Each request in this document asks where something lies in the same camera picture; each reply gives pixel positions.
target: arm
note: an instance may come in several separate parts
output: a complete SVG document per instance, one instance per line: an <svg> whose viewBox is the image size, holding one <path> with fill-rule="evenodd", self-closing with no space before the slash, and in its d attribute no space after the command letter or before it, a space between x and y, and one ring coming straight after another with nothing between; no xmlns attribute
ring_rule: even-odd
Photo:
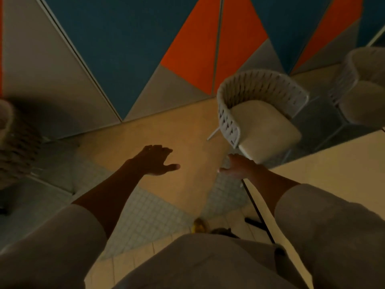
<svg viewBox="0 0 385 289"><path fill-rule="evenodd" d="M240 155L221 172L248 178L313 277L315 288L381 288L385 221L309 184L299 184Z"/></svg>
<svg viewBox="0 0 385 289"><path fill-rule="evenodd" d="M180 168L164 165L171 152L161 145L144 147L108 179L3 250L0 287L81 287L139 180Z"/></svg>

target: beige cushion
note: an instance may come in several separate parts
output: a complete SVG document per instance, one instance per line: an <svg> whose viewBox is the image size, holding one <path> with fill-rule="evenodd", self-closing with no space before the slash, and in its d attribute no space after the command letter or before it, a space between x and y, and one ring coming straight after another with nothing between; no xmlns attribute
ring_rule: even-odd
<svg viewBox="0 0 385 289"><path fill-rule="evenodd" d="M385 88L369 81L359 81L341 98L339 109L351 123L384 127Z"/></svg>
<svg viewBox="0 0 385 289"><path fill-rule="evenodd" d="M264 101L243 102L234 106L231 113L241 130L239 149L256 163L290 149L301 140L297 128Z"/></svg>

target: sleeve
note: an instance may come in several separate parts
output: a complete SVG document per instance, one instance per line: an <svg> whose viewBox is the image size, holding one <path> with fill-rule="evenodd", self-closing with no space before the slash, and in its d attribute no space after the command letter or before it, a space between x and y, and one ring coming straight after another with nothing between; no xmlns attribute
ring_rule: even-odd
<svg viewBox="0 0 385 289"><path fill-rule="evenodd" d="M103 227L87 209L70 205L0 253L0 288L82 288L103 251Z"/></svg>
<svg viewBox="0 0 385 289"><path fill-rule="evenodd" d="M279 200L275 219L315 288L385 284L385 221L364 206L300 184Z"/></svg>

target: blue wall panel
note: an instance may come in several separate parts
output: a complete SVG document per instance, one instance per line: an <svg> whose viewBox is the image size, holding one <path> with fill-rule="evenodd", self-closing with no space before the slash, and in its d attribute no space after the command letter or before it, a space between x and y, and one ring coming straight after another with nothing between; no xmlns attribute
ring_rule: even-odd
<svg viewBox="0 0 385 289"><path fill-rule="evenodd" d="M287 73L318 26L331 0L251 0Z"/></svg>
<svg viewBox="0 0 385 289"><path fill-rule="evenodd" d="M385 0L363 0L358 47L364 47L385 25Z"/></svg>
<svg viewBox="0 0 385 289"><path fill-rule="evenodd" d="M198 0L45 0L121 118Z"/></svg>

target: shirt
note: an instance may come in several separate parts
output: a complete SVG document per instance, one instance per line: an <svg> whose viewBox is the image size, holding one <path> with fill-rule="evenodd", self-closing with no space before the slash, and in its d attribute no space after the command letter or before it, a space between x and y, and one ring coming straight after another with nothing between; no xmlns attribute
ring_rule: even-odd
<svg viewBox="0 0 385 289"><path fill-rule="evenodd" d="M385 221L308 184L279 200L275 219L315 288L382 288ZM88 210L70 205L0 255L0 288L84 288L107 242ZM277 246L222 235L185 235L115 288L304 288Z"/></svg>

